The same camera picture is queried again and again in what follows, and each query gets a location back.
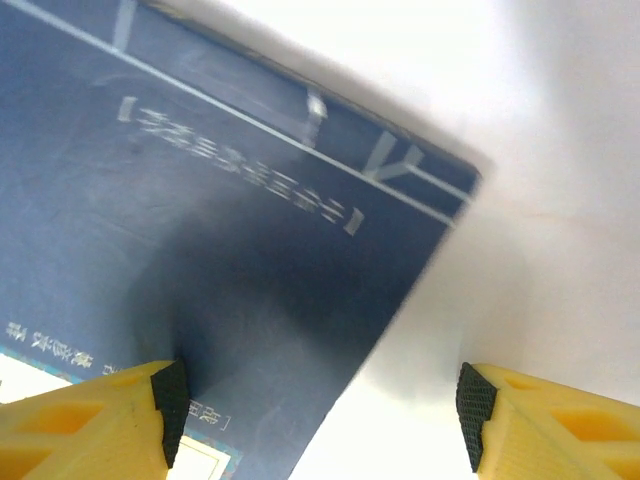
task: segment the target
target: dark blue book cover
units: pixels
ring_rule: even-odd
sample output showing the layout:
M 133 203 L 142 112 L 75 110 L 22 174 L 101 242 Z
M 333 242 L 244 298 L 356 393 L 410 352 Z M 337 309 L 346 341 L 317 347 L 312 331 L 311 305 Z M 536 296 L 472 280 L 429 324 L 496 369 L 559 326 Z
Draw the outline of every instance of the dark blue book cover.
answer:
M 0 3 L 2 352 L 182 355 L 222 478 L 287 478 L 478 181 L 316 87 L 130 0 Z

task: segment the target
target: white surface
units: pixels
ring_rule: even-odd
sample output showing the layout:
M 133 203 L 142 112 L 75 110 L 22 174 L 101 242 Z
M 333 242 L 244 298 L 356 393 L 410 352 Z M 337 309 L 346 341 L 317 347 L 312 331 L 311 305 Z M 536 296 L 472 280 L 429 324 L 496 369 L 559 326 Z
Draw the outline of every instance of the white surface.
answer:
M 463 360 L 640 404 L 635 0 L 173 1 L 290 67 L 334 62 L 316 72 L 334 91 L 495 162 L 293 479 L 472 478 Z
M 71 383 L 62 378 L 0 354 L 0 403 L 17 402 L 68 385 Z
M 231 457 L 189 437 L 182 437 L 167 480 L 220 480 Z

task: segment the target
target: textured rubber grip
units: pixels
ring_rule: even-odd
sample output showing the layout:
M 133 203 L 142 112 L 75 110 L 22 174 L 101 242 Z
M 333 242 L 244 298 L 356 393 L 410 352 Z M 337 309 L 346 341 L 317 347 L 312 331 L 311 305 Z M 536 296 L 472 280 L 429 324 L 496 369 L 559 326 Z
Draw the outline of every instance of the textured rubber grip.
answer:
M 189 389 L 184 362 L 179 359 L 151 376 L 156 410 L 162 413 L 162 449 L 169 468 L 178 453 L 189 414 Z
M 456 388 L 456 408 L 471 470 L 478 471 L 484 446 L 482 426 L 491 418 L 498 390 L 470 364 L 463 363 Z

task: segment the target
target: chinese characters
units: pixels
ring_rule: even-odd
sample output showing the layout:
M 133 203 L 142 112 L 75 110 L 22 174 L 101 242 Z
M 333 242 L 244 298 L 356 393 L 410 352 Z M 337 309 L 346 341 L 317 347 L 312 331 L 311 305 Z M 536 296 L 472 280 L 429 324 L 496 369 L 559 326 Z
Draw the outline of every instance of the chinese characters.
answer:
M 117 373 L 121 369 L 118 367 L 114 367 L 113 365 L 103 365 L 102 374 L 103 375 L 111 375 L 112 373 Z
M 213 407 L 202 405 L 194 400 L 189 404 L 189 415 L 196 417 L 198 420 L 207 422 L 209 425 L 217 425 L 224 432 L 231 422 L 229 415 L 223 416 L 217 413 Z
M 27 340 L 27 328 L 18 323 L 9 322 L 5 332 L 16 342 L 29 342 L 31 343 L 31 348 L 39 348 L 43 352 L 51 352 L 51 355 L 54 357 L 71 365 L 89 368 L 93 364 L 93 356 L 87 352 L 71 348 L 66 343 L 62 343 L 58 339 L 51 338 L 49 335 L 45 335 L 42 332 L 33 332 L 30 340 Z
M 118 114 L 119 121 L 135 121 L 142 131 L 162 138 L 195 157 L 211 160 L 213 165 L 221 170 L 234 173 L 248 183 L 264 188 L 307 213 L 318 214 L 351 236 L 361 227 L 365 215 L 358 208 L 346 208 L 343 203 L 333 198 L 322 197 L 308 185 L 301 185 L 296 179 L 263 162 L 251 161 L 241 152 L 199 135 L 193 128 L 172 121 L 165 113 L 140 108 L 139 115 L 133 117 L 136 100 L 136 97 L 124 97 Z

